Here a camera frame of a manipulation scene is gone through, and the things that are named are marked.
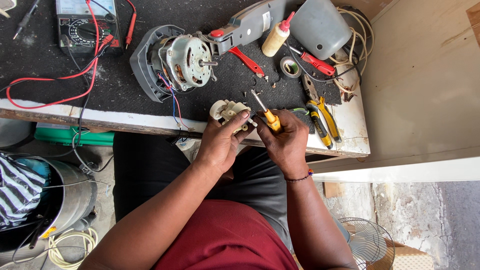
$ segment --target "glue bottle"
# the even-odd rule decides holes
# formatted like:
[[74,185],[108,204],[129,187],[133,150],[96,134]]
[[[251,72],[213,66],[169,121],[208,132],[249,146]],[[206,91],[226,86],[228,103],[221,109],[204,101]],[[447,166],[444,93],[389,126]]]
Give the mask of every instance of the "glue bottle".
[[288,19],[276,24],[264,44],[262,45],[262,52],[268,57],[273,57],[276,52],[283,45],[287,37],[290,35],[290,20],[293,18],[295,12],[292,12]]

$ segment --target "blue wire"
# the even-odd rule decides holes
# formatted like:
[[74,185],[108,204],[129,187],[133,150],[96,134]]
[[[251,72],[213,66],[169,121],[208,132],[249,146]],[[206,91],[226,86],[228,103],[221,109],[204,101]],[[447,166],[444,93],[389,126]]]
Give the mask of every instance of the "blue wire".
[[[162,76],[162,74],[158,74],[163,80],[165,83],[167,83],[167,87],[169,87],[170,85],[168,84],[167,80],[165,80],[165,78]],[[170,92],[172,93],[172,100],[173,100],[173,119],[175,119],[175,122],[179,123],[177,121],[177,118],[175,117],[175,94],[173,93],[173,90],[172,88],[170,88]]]

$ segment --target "person's left hand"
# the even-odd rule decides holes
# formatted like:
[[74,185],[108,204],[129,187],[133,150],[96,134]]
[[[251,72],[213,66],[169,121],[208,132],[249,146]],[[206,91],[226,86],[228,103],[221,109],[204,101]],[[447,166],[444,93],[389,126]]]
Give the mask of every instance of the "person's left hand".
[[225,125],[208,116],[208,124],[195,162],[206,165],[209,169],[218,170],[220,175],[228,171],[235,161],[238,145],[255,129],[248,124],[247,131],[240,130],[235,135],[232,134],[247,121],[249,116],[250,112],[243,110]]

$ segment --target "workbench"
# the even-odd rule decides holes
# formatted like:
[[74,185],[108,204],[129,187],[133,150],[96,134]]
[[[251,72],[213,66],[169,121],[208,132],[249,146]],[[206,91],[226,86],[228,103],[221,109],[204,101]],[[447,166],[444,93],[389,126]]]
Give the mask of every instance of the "workbench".
[[[266,82],[263,78],[254,79],[253,73],[242,65],[238,58],[227,53],[214,59],[219,62],[219,66],[214,67],[215,75],[218,77],[217,82],[209,82],[194,93],[178,96],[185,124],[195,128],[192,133],[179,131],[174,118],[170,116],[172,99],[169,98],[164,103],[153,102],[142,91],[132,74],[128,60],[149,29],[168,24],[184,28],[185,33],[194,33],[201,27],[209,25],[215,29],[215,27],[225,25],[233,14],[255,2],[255,0],[235,2],[163,0],[157,1],[154,6],[146,0],[134,2],[138,17],[133,41],[123,56],[99,59],[95,87],[85,109],[82,126],[104,130],[201,138],[211,105],[219,99],[243,102],[242,93],[249,92],[251,85],[254,84],[256,88],[253,89],[262,93],[260,97],[271,109],[304,107],[307,97],[302,91],[300,79],[298,82],[280,80],[278,85],[281,87],[271,88],[272,83],[277,81],[275,76],[278,76],[273,63],[278,60],[278,57],[287,56],[288,53],[285,55],[285,48],[283,48],[279,51],[278,57],[267,59],[261,52],[259,53],[261,40],[239,48],[262,66],[265,74],[270,76],[270,82]],[[41,3],[38,11],[30,20],[30,25],[16,40],[12,40],[11,36],[31,3],[25,1],[18,3],[15,9],[9,11],[11,19],[0,19],[0,86],[2,87],[19,77],[39,75],[55,77],[77,72],[71,59],[58,47],[54,3],[50,3],[50,1]],[[123,36],[130,22],[131,13],[128,4],[117,0],[117,14]],[[84,60],[79,60],[79,62],[81,65],[85,64]],[[350,72],[343,76],[343,84],[352,85],[355,78],[355,73]],[[330,103],[338,104],[328,107],[336,120],[343,142],[334,142],[333,149],[328,150],[317,134],[310,134],[307,152],[323,156],[311,157],[309,161],[367,156],[370,153],[370,147],[360,89],[357,89],[355,92],[357,96],[350,102],[344,102],[336,93],[337,88],[334,84],[323,83],[316,87],[319,96],[325,96],[327,102],[330,100]],[[76,96],[84,91],[84,82],[79,78],[68,82],[27,82],[12,87],[11,93],[15,102],[23,106],[35,106]],[[45,108],[24,110],[13,106],[2,92],[0,93],[0,117],[78,125],[82,101],[83,99],[79,99]],[[259,106],[252,101],[247,106],[252,107],[253,110],[259,109]],[[243,144],[263,146],[256,132],[250,134]]]

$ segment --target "black test lead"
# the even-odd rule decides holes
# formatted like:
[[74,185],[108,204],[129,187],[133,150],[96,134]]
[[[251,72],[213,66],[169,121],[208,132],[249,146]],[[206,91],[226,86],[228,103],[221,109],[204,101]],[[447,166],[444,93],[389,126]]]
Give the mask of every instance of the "black test lead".
[[13,39],[15,39],[18,36],[18,34],[22,31],[22,29],[27,27],[28,21],[30,21],[30,17],[35,12],[36,8],[38,7],[38,2],[40,2],[40,0],[35,0],[33,2],[32,6],[28,10],[27,14],[25,14],[22,21],[18,24],[17,32],[15,32],[15,35],[13,36]]

